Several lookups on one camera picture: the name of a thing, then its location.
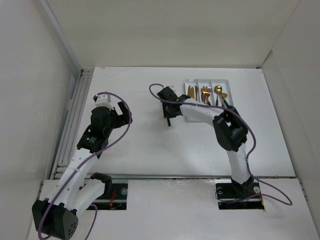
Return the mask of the gold knife green handle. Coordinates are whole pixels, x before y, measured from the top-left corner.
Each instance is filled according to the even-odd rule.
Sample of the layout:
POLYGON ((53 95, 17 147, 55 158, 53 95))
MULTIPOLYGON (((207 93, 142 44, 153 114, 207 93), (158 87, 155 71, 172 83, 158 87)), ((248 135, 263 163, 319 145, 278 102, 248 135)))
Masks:
POLYGON ((187 89, 187 95, 188 95, 189 97, 192 96, 192 90, 191 90, 191 86, 190 86, 190 85, 188 86, 188 89, 187 89))
POLYGON ((190 97, 195 99, 195 90, 193 87, 190 88, 190 97))

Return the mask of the copper knife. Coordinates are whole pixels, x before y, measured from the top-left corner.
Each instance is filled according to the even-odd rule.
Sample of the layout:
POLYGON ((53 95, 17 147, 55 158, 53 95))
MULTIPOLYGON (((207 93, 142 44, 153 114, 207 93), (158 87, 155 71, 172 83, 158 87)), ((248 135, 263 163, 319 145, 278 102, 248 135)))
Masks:
POLYGON ((194 90, 195 90, 195 100, 198 101, 198 92, 199 92, 199 89, 198 87, 195 85, 194 86, 194 90))

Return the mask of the gold spoon green handle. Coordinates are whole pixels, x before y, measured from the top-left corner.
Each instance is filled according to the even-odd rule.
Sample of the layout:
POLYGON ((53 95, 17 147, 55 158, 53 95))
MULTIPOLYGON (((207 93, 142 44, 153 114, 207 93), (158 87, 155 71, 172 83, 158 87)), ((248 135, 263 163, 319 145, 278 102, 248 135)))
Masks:
POLYGON ((222 91, 223 91, 222 86, 221 86, 221 85, 216 85, 216 86, 214 87, 214 91, 215 91, 215 93, 216 93, 215 106, 218 106, 218 105, 219 105, 219 98, 220 98, 221 93, 222 93, 222 91))
POLYGON ((227 97, 228 97, 228 94, 225 93, 225 92, 222 92, 222 93, 220 94, 222 106, 225 107, 225 108, 228 108, 228 107, 229 107, 229 103, 227 102, 227 97))

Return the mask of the silver fork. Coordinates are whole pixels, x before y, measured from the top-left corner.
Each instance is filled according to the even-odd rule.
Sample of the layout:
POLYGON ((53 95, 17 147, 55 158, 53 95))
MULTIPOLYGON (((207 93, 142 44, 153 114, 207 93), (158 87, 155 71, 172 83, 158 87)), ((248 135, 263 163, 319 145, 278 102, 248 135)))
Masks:
POLYGON ((212 87, 211 87, 211 86, 208 86, 208 87, 206 88, 206 90, 207 90, 207 93, 206 93, 207 104, 211 106, 210 97, 211 97, 211 94, 212 94, 212 87))

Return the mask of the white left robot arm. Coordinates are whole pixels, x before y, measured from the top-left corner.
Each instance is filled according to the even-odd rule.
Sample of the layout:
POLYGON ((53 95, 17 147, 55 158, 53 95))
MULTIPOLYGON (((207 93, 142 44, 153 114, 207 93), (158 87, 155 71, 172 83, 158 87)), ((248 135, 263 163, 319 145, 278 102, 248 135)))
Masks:
POLYGON ((79 219, 98 198, 112 192, 111 177, 94 173, 88 182, 85 177, 101 154, 111 147, 109 137, 114 129, 129 127, 131 112, 125 101, 118 102, 121 114, 108 100, 96 100, 90 124, 80 138, 74 155, 52 192, 32 206, 35 229, 40 240, 50 237, 69 240, 78 227, 79 219))

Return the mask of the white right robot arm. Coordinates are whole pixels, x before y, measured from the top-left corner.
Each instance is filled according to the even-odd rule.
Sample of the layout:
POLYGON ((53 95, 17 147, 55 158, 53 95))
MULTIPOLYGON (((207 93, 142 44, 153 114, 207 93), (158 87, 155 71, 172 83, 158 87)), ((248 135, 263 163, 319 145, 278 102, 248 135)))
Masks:
POLYGON ((213 127, 218 144, 227 152, 232 193, 237 197, 248 196, 254 182, 247 166, 248 127, 236 108, 201 104, 188 95, 177 96, 169 86, 159 91, 157 96, 162 102, 165 119, 184 116, 213 127))

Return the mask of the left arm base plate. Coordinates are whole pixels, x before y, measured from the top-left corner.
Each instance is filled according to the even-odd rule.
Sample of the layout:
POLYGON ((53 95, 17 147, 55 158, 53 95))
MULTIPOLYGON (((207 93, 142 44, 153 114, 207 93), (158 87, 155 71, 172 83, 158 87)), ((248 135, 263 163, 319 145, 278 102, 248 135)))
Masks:
POLYGON ((98 197, 93 203, 98 210, 122 211, 127 209, 127 197, 129 190, 127 179, 114 179, 108 195, 98 197))

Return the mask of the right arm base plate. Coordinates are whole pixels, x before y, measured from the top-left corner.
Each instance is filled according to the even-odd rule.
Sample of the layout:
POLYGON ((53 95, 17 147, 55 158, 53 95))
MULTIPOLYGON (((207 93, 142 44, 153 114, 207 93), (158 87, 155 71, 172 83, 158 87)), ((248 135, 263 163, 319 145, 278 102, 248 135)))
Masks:
POLYGON ((264 210, 258 182, 253 182, 245 193, 237 192, 231 182, 217 182, 215 197, 219 210, 264 210))

